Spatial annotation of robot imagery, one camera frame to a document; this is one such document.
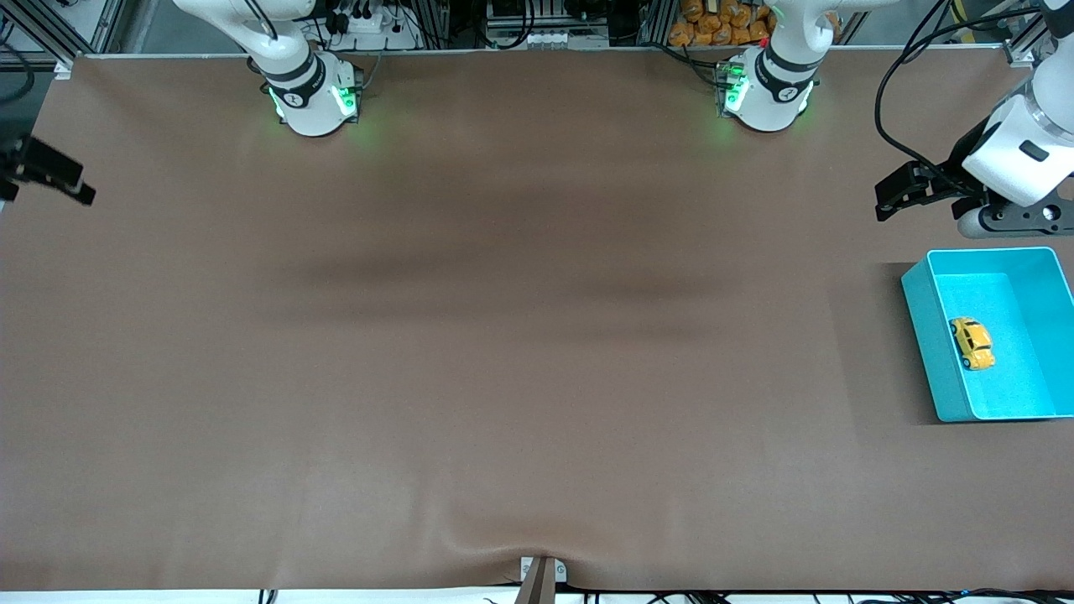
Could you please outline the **yellow beetle toy car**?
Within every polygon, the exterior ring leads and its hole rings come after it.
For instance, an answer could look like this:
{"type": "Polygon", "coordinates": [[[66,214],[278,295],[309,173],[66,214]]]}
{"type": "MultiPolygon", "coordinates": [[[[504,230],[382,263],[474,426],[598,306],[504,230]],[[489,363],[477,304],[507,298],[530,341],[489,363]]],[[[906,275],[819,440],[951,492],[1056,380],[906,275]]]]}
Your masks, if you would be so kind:
{"type": "Polygon", "coordinates": [[[967,316],[952,318],[950,335],[966,370],[977,372],[996,366],[993,339],[981,321],[967,316]]]}

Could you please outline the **turquoise plastic bin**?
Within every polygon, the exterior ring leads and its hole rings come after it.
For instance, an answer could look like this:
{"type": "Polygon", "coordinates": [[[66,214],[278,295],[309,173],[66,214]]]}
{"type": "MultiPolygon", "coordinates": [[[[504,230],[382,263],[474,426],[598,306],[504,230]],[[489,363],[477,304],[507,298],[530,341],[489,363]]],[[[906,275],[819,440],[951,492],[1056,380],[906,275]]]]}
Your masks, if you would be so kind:
{"type": "Polygon", "coordinates": [[[1074,418],[1074,292],[1053,248],[937,249],[901,283],[940,420],[1074,418]],[[990,334],[993,366],[967,366],[956,320],[990,334]]]}

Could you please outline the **orange snack bags pile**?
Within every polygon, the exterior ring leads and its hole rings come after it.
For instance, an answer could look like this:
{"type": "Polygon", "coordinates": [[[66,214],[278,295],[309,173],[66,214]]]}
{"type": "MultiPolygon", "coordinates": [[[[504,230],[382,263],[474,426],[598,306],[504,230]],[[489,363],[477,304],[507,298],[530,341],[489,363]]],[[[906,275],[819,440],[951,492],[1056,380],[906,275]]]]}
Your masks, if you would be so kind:
{"type": "Polygon", "coordinates": [[[822,54],[833,45],[837,13],[859,0],[676,0],[678,13],[655,41],[674,47],[760,45],[822,54]]]}

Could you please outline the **white power strip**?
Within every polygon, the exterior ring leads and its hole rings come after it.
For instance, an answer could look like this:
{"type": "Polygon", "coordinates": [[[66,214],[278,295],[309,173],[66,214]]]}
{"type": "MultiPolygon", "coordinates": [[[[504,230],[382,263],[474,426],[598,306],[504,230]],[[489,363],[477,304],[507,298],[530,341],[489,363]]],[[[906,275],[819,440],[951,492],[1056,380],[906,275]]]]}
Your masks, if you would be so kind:
{"type": "Polygon", "coordinates": [[[382,4],[354,4],[337,8],[326,17],[330,34],[386,34],[392,31],[394,19],[382,4]]]}

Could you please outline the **grey electronics box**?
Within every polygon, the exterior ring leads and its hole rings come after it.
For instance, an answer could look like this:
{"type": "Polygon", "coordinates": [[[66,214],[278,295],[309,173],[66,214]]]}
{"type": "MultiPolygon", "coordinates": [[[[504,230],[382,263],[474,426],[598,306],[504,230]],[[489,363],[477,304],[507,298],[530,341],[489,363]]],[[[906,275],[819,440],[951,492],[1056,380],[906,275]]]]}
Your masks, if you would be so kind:
{"type": "Polygon", "coordinates": [[[490,49],[607,47],[613,0],[475,0],[473,16],[490,49]]]}

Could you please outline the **brown table mat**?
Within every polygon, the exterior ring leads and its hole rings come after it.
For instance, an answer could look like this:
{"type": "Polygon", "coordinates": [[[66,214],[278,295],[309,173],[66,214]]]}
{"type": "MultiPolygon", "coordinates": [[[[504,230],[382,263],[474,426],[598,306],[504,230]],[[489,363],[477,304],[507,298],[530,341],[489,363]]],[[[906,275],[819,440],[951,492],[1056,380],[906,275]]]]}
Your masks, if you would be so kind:
{"type": "Polygon", "coordinates": [[[0,591],[1074,589],[1074,421],[941,425],[875,221],[889,49],[751,133],[659,51],[85,58],[0,211],[0,591]]]}

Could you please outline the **aluminium frame profile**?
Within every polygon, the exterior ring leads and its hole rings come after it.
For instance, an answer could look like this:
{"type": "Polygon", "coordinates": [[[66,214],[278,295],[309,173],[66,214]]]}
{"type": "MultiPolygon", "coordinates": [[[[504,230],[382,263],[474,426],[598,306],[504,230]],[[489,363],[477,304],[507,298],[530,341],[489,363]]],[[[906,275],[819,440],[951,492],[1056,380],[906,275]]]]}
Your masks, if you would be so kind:
{"type": "Polygon", "coordinates": [[[137,0],[0,0],[12,49],[33,62],[72,64],[78,56],[105,53],[124,29],[127,8],[137,0]]]}

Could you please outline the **metal mat clamp bracket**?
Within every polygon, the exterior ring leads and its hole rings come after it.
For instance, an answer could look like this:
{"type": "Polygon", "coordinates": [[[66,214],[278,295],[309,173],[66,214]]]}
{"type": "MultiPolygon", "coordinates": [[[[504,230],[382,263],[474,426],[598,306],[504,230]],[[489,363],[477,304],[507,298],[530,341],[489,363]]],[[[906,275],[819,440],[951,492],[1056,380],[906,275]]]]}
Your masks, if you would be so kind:
{"type": "Polygon", "coordinates": [[[555,604],[557,587],[566,583],[565,562],[553,557],[523,557],[514,604],[555,604]]]}

